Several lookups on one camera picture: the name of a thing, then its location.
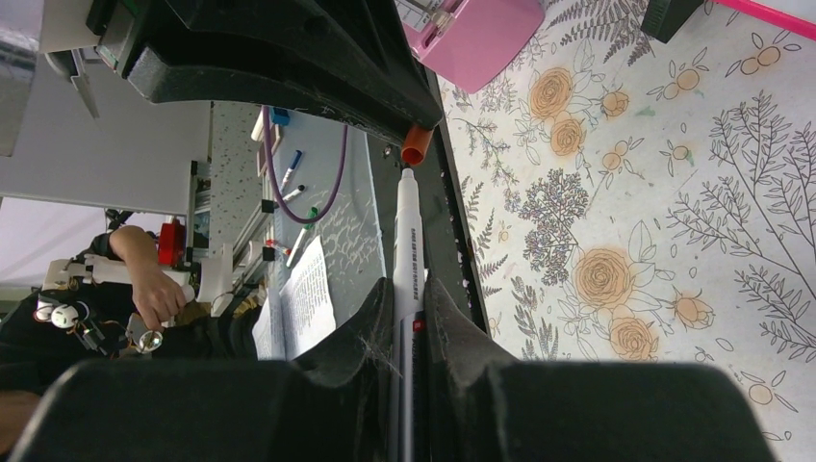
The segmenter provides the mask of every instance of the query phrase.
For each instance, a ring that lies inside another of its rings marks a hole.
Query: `red object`
[[[162,225],[159,233],[159,265],[175,267],[184,257],[184,225],[178,219]]]

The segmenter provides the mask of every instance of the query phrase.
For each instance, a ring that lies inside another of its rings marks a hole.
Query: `white marker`
[[[299,196],[299,195],[301,195],[301,194],[302,194],[304,191],[306,191],[306,187],[305,187],[305,186],[303,186],[303,185],[298,186],[296,190],[294,190],[294,191],[292,191],[292,192],[290,192],[290,193],[288,193],[288,194],[286,194],[286,195],[284,195],[284,196],[283,196],[283,203],[284,203],[284,204],[288,204],[290,200],[292,200],[292,199],[294,199],[294,198],[298,197],[298,196]],[[278,208],[278,203],[277,203],[277,202],[275,202],[275,206],[274,206],[274,208],[275,208],[275,209],[277,209],[277,208]]]
[[[318,208],[312,207],[309,210],[309,218],[314,218],[318,215]],[[294,242],[294,247],[292,247],[292,253],[289,254],[289,259],[286,261],[286,268],[292,267],[292,262],[294,262],[294,256],[297,255],[297,251],[300,249],[300,246],[303,245],[303,239],[306,238],[306,233],[312,229],[314,224],[305,224],[302,228],[300,228],[300,234],[297,235],[297,241]]]
[[[396,193],[394,238],[394,355],[398,373],[392,376],[391,461],[424,460],[427,435],[424,256],[420,189],[410,168],[402,171]]]
[[[286,190],[286,185],[289,184],[289,180],[292,178],[292,174],[294,170],[297,168],[297,165],[300,164],[300,158],[303,156],[303,151],[296,150],[294,152],[294,159],[292,159],[292,164],[289,165],[287,168],[286,173],[283,175],[283,181],[281,182],[281,193]]]

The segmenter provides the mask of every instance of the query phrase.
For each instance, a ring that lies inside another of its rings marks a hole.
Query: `pink box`
[[[418,32],[405,23],[416,17],[416,11],[405,13],[408,9],[402,7],[405,36],[420,63],[468,93],[481,90],[507,67],[544,21],[538,0],[441,3],[452,14],[443,31],[428,22]]]

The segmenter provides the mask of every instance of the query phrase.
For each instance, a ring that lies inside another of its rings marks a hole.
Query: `person's hand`
[[[181,286],[162,272],[155,263],[128,265],[133,284],[133,302],[144,325],[161,331],[162,322],[169,321],[187,304]]]

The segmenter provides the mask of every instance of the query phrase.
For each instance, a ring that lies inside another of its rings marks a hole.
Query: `person's arm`
[[[130,273],[133,302],[151,330],[162,330],[184,308],[181,286],[159,267],[159,253],[153,239],[137,226],[123,226],[108,238],[110,251],[119,257]]]

